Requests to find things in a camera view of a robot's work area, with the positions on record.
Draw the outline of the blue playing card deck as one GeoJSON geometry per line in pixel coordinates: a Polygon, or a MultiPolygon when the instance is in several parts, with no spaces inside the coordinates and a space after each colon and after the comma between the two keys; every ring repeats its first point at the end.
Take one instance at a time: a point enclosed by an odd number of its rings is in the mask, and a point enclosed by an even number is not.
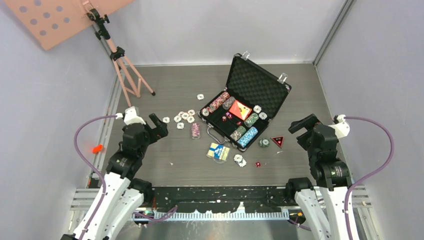
{"type": "Polygon", "coordinates": [[[213,159],[216,163],[222,164],[227,161],[231,149],[223,144],[211,143],[206,156],[213,159]]]}

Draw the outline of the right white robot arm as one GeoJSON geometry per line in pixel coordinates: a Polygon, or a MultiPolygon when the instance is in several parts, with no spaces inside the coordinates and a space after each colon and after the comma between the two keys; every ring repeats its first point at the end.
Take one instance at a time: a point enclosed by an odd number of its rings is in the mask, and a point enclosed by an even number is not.
{"type": "Polygon", "coordinates": [[[337,115],[332,125],[325,125],[314,115],[291,123],[291,134],[305,129],[298,144],[307,152],[310,174],[316,181],[325,209],[319,203],[315,186],[306,177],[291,178],[285,198],[298,205],[316,240],[357,240],[358,229],[353,215],[349,188],[352,179],[347,165],[337,157],[337,145],[350,132],[344,115],[337,115]]]}

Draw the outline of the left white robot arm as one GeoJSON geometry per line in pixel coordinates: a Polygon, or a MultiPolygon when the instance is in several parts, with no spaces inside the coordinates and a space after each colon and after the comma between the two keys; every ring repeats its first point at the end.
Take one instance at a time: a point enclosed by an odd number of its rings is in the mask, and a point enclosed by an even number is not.
{"type": "Polygon", "coordinates": [[[124,122],[118,150],[99,178],[101,187],[88,212],[72,234],[62,235],[63,240],[114,240],[139,206],[153,202],[152,184],[135,175],[148,147],[168,136],[167,124],[152,113],[155,127],[150,127],[134,106],[113,118],[124,122]]]}

